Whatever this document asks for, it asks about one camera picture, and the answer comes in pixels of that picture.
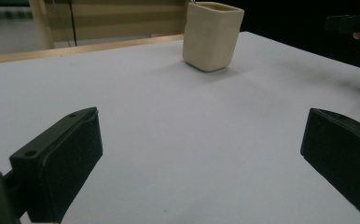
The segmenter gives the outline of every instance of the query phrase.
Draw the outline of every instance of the beige cup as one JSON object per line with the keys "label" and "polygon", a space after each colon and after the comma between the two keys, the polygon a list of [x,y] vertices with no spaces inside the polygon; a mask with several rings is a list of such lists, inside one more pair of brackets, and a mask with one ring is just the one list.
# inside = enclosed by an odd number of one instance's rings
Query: beige cup
{"label": "beige cup", "polygon": [[184,60],[205,72],[232,60],[244,11],[215,2],[189,3],[184,32]]}

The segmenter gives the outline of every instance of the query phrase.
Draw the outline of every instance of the square cup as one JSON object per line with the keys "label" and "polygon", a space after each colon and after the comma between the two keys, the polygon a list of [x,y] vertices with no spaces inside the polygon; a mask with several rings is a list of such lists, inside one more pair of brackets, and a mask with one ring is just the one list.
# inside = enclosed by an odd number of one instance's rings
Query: square cup
{"label": "square cup", "polygon": [[227,67],[235,51],[244,11],[215,2],[188,3],[183,59],[204,72]]}

